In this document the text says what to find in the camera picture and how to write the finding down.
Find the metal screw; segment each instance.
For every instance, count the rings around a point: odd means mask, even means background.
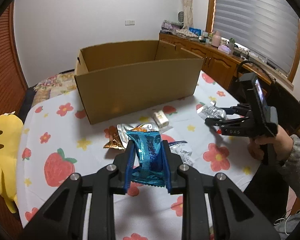
[[[107,170],[108,170],[108,171],[114,171],[116,168],[117,168],[117,166],[115,166],[114,164],[109,164],[109,165],[107,166]]]
[[[70,175],[70,179],[71,180],[78,180],[80,178],[80,174],[79,173],[72,173]]]
[[[220,173],[217,174],[217,179],[218,179],[218,180],[225,180],[226,177],[227,177],[227,176],[226,176],[226,174],[224,174],[224,173],[221,173],[221,172],[220,172]]]
[[[187,164],[181,164],[179,166],[179,169],[182,171],[187,171],[187,170],[189,170],[189,166]]]

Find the window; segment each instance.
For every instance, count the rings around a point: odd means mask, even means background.
[[[293,72],[292,66],[299,62],[300,24],[286,0],[214,0],[212,6],[214,15],[208,19],[214,31],[267,58],[282,73]]]

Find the curtain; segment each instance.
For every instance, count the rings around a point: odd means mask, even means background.
[[[183,26],[193,27],[193,15],[192,15],[192,0],[182,0],[183,3]]]
[[[286,0],[216,0],[213,30],[289,73],[295,55],[298,16]]]

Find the strawberry print tablecloth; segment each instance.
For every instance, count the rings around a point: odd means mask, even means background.
[[[95,125],[89,124],[77,90],[37,104],[26,118],[18,152],[17,195],[23,226],[69,174],[78,172],[84,176],[113,162],[120,151],[103,149],[109,141],[110,126],[145,123],[153,111],[160,109],[172,126],[162,139],[187,141],[199,172],[224,172],[243,191],[260,163],[247,151],[248,138],[223,136],[204,124],[196,110],[212,100],[219,107],[237,104],[201,72],[193,96]],[[182,195],[169,195],[165,188],[132,182],[126,195],[114,196],[117,239],[181,239],[182,201]]]

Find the brown cardboard box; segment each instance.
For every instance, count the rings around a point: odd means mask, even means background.
[[[95,124],[192,95],[202,64],[165,41],[106,43],[80,50],[74,77]]]

